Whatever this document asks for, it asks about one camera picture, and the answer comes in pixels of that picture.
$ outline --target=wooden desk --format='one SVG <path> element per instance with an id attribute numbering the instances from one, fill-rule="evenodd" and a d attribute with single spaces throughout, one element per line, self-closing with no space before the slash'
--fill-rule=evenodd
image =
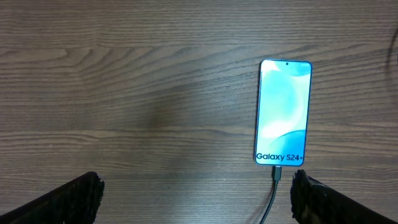
<path id="1" fill-rule="evenodd" d="M 97 223 L 257 223 L 259 63 L 313 62 L 314 178 L 398 221 L 396 0 L 0 1 L 0 213 L 88 171 Z M 291 219 L 284 168 L 267 223 Z"/>

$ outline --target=smartphone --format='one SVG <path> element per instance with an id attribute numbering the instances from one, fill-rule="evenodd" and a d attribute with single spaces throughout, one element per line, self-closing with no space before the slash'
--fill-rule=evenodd
<path id="1" fill-rule="evenodd" d="M 259 165 L 304 163 L 312 64 L 261 62 L 254 160 Z"/>

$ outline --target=black object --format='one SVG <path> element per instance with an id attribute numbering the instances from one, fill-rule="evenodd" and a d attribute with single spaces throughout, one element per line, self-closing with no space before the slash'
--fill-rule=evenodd
<path id="1" fill-rule="evenodd" d="M 0 224 L 92 224 L 105 183 L 95 172 L 75 180 L 0 216 Z"/>
<path id="2" fill-rule="evenodd" d="M 278 183 L 279 183 L 281 177 L 282 177 L 282 167 L 273 166 L 272 167 L 272 180 L 274 182 L 273 191 L 272 191 L 271 199 L 269 200 L 266 212 L 264 212 L 264 215 L 261 218 L 260 224 L 263 224 L 266 221 L 268 213 L 271 210 L 271 206 L 274 203 L 276 191 L 278 189 Z"/>
<path id="3" fill-rule="evenodd" d="M 397 224 L 298 170 L 290 189 L 300 224 Z"/>

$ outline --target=wooden table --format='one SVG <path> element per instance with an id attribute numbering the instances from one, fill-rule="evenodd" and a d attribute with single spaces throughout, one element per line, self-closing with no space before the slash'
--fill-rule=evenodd
<path id="1" fill-rule="evenodd" d="M 92 170 L 96 223 L 257 223 L 259 63 L 291 58 L 314 66 L 302 168 L 398 221 L 397 26 L 396 0 L 2 0 L 0 213 Z M 295 170 L 267 223 L 295 223 Z"/>

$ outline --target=charging cable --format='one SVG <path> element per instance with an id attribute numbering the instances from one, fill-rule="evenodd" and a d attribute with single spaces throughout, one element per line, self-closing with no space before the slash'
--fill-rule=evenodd
<path id="1" fill-rule="evenodd" d="M 281 176 L 282 176 L 282 168 L 280 166 L 273 166 L 272 167 L 272 179 L 274 180 L 274 187 L 273 187 L 274 189 L 272 191 L 272 196 L 271 196 L 271 199 L 269 200 L 266 212 L 264 213 L 264 215 L 261 218 L 260 224 L 264 224 L 264 222 L 268 216 L 269 210 L 271 210 L 272 203 L 274 202 L 274 199 L 275 199 L 276 190 L 278 188 L 278 182 L 279 182 Z"/>

